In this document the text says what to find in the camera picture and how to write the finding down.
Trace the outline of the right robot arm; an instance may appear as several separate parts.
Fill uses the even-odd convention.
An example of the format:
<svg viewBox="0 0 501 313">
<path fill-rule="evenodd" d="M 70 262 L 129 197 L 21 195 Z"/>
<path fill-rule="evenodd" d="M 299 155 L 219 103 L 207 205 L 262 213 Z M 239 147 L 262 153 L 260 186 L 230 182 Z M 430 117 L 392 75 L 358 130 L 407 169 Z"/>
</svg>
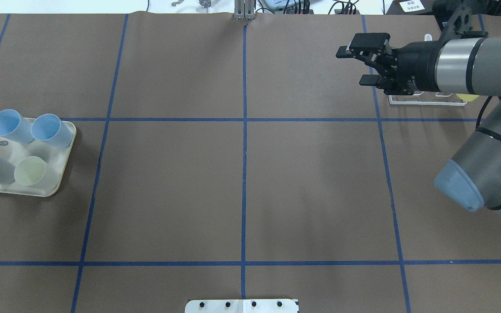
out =
<svg viewBox="0 0 501 313">
<path fill-rule="evenodd" d="M 388 33 L 357 33 L 336 52 L 376 71 L 359 84 L 386 95 L 442 92 L 497 98 L 486 118 L 447 161 L 434 186 L 468 211 L 487 208 L 501 216 L 501 37 L 485 32 L 442 35 L 401 48 L 390 46 Z"/>
</svg>

